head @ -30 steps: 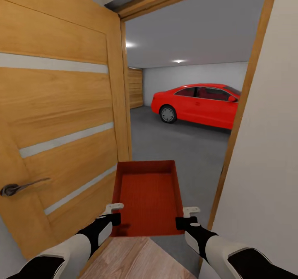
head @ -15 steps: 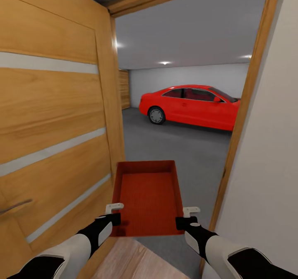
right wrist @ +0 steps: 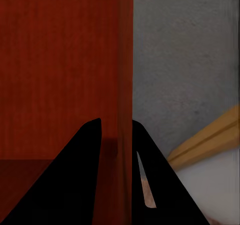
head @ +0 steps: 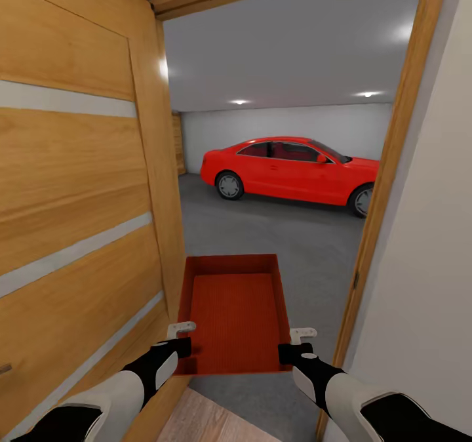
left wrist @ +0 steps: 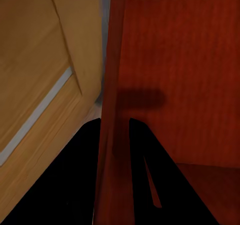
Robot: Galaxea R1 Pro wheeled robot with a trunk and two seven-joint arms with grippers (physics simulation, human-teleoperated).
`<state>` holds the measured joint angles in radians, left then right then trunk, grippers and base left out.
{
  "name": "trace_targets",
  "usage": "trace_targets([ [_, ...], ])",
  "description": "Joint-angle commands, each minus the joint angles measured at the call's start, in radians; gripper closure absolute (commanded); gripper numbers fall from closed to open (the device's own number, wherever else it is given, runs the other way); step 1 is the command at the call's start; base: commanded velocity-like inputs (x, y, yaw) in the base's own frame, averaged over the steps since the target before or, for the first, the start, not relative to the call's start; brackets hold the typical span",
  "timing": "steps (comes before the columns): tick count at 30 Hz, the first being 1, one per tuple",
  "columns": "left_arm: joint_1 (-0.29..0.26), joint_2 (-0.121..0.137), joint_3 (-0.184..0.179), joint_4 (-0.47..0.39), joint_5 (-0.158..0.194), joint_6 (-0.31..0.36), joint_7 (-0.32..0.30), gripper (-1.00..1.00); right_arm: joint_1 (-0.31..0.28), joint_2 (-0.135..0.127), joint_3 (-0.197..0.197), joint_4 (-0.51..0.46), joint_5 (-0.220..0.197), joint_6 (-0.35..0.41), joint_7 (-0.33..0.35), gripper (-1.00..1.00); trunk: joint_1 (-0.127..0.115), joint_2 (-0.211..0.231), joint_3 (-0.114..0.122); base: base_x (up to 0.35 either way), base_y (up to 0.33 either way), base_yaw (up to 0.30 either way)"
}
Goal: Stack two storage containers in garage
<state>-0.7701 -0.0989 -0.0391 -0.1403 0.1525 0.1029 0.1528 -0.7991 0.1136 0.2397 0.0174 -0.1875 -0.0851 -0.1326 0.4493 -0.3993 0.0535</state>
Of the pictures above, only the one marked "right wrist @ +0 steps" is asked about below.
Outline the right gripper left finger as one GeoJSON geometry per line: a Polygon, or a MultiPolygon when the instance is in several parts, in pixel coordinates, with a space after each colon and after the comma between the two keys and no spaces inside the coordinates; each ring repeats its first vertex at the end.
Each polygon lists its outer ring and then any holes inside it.
{"type": "Polygon", "coordinates": [[[85,123],[0,225],[92,225],[101,141],[85,123]]]}

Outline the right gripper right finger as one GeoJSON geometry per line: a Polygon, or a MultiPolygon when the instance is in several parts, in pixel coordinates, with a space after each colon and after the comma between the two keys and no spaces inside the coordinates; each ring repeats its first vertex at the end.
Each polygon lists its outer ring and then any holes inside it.
{"type": "Polygon", "coordinates": [[[131,225],[210,225],[145,127],[132,121],[131,225]],[[145,205],[138,155],[156,208],[145,205]]]}

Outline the storage box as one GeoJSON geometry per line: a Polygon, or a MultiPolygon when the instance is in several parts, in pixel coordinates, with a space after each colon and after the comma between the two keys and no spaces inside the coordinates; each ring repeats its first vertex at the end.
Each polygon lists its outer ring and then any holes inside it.
{"type": "Polygon", "coordinates": [[[101,118],[92,225],[132,225],[134,0],[0,0],[0,224],[101,118]]]}

